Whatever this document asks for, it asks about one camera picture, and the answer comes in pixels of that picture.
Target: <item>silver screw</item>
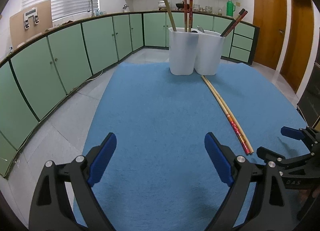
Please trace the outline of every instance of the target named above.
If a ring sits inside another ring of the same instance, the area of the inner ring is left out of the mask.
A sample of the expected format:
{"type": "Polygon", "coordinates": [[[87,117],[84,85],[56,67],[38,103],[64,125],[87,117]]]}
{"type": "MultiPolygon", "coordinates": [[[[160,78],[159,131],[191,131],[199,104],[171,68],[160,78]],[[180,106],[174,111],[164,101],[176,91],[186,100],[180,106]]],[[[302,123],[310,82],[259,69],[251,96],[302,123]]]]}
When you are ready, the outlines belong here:
{"type": "Polygon", "coordinates": [[[52,161],[47,161],[45,163],[45,166],[48,167],[48,168],[51,167],[52,166],[52,161]]]}
{"type": "Polygon", "coordinates": [[[245,158],[240,155],[240,156],[237,157],[237,161],[238,162],[245,162],[245,158]]]}
{"type": "Polygon", "coordinates": [[[276,166],[276,164],[272,161],[268,162],[268,165],[271,167],[271,168],[274,168],[276,166]]]}
{"type": "Polygon", "coordinates": [[[84,161],[84,157],[82,155],[79,155],[78,157],[76,157],[76,162],[83,162],[84,161]]]}

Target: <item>drawer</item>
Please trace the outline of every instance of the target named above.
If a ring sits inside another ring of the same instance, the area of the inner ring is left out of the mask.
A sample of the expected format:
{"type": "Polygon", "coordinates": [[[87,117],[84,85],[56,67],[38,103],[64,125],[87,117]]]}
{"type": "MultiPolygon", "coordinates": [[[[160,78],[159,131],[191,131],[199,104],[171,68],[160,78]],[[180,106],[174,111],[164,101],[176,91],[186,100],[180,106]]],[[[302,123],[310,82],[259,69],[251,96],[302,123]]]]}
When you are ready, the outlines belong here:
{"type": "Polygon", "coordinates": [[[243,62],[248,62],[249,55],[250,55],[250,51],[237,48],[237,47],[231,47],[230,58],[234,58],[243,62]]]}
{"type": "Polygon", "coordinates": [[[250,51],[251,46],[252,46],[252,40],[235,34],[233,36],[232,46],[244,48],[244,49],[250,51]]]}
{"type": "Polygon", "coordinates": [[[235,33],[253,39],[254,27],[252,27],[252,26],[250,26],[250,25],[247,25],[247,24],[239,23],[239,24],[235,27],[235,33]]]}

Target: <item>wooden board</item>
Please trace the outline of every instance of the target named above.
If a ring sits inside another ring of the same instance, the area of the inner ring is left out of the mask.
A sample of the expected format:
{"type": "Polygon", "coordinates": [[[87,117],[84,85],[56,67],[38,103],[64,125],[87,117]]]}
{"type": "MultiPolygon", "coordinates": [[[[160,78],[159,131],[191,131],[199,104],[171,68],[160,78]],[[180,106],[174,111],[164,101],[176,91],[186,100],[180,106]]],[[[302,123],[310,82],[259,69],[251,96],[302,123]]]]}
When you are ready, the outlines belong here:
{"type": "Polygon", "coordinates": [[[253,25],[260,27],[255,62],[276,69],[287,22],[287,0],[254,0],[253,25]]]}
{"type": "Polygon", "coordinates": [[[32,5],[10,17],[10,35],[12,48],[15,50],[21,43],[31,40],[32,37],[52,28],[51,0],[32,5]],[[33,7],[38,8],[39,23],[35,25],[33,18],[29,18],[30,27],[24,28],[23,14],[33,7]]]}
{"type": "Polygon", "coordinates": [[[306,71],[313,42],[311,0],[292,0],[291,29],[281,75],[297,92],[306,71]]]}

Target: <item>wall-mounted faucet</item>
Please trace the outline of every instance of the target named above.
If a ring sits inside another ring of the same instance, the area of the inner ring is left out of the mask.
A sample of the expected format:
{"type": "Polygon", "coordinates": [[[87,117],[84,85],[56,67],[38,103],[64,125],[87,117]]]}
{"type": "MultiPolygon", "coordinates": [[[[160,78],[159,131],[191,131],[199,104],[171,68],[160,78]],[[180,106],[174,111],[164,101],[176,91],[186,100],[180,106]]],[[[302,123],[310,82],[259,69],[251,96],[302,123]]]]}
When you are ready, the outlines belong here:
{"type": "Polygon", "coordinates": [[[93,12],[93,1],[92,0],[89,0],[89,6],[88,6],[88,13],[90,12],[90,2],[91,2],[91,8],[92,8],[92,11],[91,11],[91,17],[94,17],[94,12],[93,12]]]}

